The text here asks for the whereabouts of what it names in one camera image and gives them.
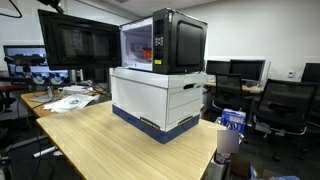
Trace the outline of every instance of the microwave door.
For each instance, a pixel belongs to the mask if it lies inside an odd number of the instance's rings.
[[[171,23],[169,66],[177,72],[201,71],[207,24],[179,13],[172,16]]]
[[[119,26],[39,10],[50,69],[121,66]]]

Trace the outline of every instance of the microwave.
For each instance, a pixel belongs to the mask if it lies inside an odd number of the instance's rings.
[[[203,70],[207,23],[173,9],[121,26],[38,12],[50,69],[104,65],[158,74]]]

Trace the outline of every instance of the desk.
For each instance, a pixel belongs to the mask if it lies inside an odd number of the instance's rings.
[[[43,110],[43,106],[44,105],[41,105],[43,103],[30,101],[30,99],[35,98],[35,95],[36,96],[42,96],[42,95],[45,95],[45,94],[46,94],[45,92],[22,94],[21,95],[21,99],[27,104],[27,106],[29,108],[31,108],[33,110],[33,112],[38,117],[46,117],[46,116],[50,116],[52,114],[56,114],[56,113],[51,112],[50,110]],[[55,94],[55,97],[57,97],[59,99],[62,98],[63,96],[64,96],[63,94]]]
[[[217,130],[199,124],[160,144],[100,103],[37,120],[85,179],[200,179],[217,148]]]
[[[212,82],[206,82],[204,83],[204,85],[209,87],[216,87],[216,83],[212,83]],[[247,91],[251,93],[261,93],[262,89],[259,87],[242,86],[242,91]]]

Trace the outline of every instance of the black monitor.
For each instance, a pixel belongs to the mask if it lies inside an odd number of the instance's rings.
[[[265,60],[230,60],[230,74],[241,74],[244,81],[259,82],[262,77]]]
[[[320,83],[320,63],[306,63],[301,82]]]
[[[24,61],[32,60],[30,57],[46,57],[45,47],[42,45],[5,45],[5,56]],[[8,63],[10,77],[27,78],[24,66]],[[41,64],[30,65],[30,78],[33,85],[66,86],[70,85],[70,76],[67,70],[51,71],[45,60]],[[12,82],[15,85],[23,85],[25,82]]]
[[[206,67],[207,74],[215,74],[215,73],[229,74],[229,71],[230,71],[229,61],[207,60],[207,67]]]
[[[51,70],[121,66],[119,26],[38,10]]]
[[[107,83],[109,70],[106,68],[85,68],[82,69],[83,79],[92,80],[95,83]]]

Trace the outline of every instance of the black office chair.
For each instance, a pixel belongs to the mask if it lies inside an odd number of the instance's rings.
[[[271,133],[270,142],[276,133],[303,135],[317,88],[316,84],[268,79],[254,112],[254,122],[269,125],[266,135]],[[273,159],[280,161],[276,152]]]
[[[299,156],[300,159],[304,159],[304,153],[307,152],[310,147],[320,142],[320,88],[318,88],[311,106],[306,135],[310,137],[307,138],[302,148],[302,153]]]
[[[15,98],[10,97],[10,92],[21,90],[17,86],[0,86],[0,114],[12,112],[10,105],[16,101]]]
[[[217,112],[223,109],[239,111],[242,108],[241,75],[215,73],[216,94],[212,105]]]

